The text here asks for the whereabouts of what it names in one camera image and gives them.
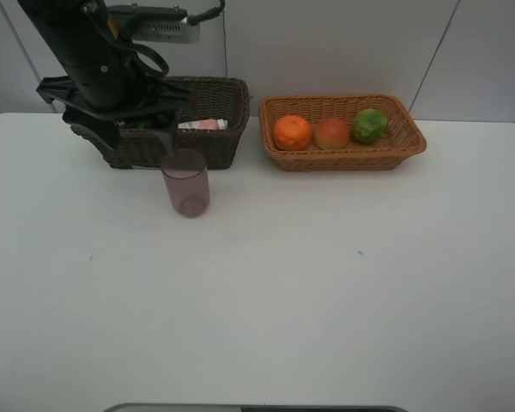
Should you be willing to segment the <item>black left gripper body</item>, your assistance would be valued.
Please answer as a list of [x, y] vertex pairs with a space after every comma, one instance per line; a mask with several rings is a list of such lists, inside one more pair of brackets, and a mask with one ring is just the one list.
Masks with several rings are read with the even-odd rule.
[[55, 101], [92, 120], [154, 124], [184, 108], [188, 90], [167, 79], [169, 66], [155, 50], [113, 38], [46, 38], [64, 76], [45, 77], [37, 87]]

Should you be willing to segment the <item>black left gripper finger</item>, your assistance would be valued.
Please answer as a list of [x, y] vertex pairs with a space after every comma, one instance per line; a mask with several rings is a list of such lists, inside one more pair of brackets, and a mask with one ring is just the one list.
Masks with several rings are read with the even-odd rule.
[[106, 148], [116, 150], [120, 142], [120, 133], [114, 122], [93, 119], [89, 130], [93, 136]]
[[153, 133], [161, 141], [167, 155], [174, 155], [177, 152], [178, 129], [176, 112], [160, 114], [153, 124]]

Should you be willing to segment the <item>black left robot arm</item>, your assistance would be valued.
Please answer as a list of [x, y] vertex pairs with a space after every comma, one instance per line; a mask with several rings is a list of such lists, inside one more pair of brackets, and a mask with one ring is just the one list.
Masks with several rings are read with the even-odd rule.
[[63, 120], [107, 148], [119, 147], [122, 127], [156, 135], [172, 153], [179, 110], [188, 92], [167, 82], [169, 66], [155, 50], [133, 42], [151, 21], [183, 21], [179, 8], [107, 8], [102, 1], [22, 1], [22, 10], [64, 68], [37, 92], [65, 106]]

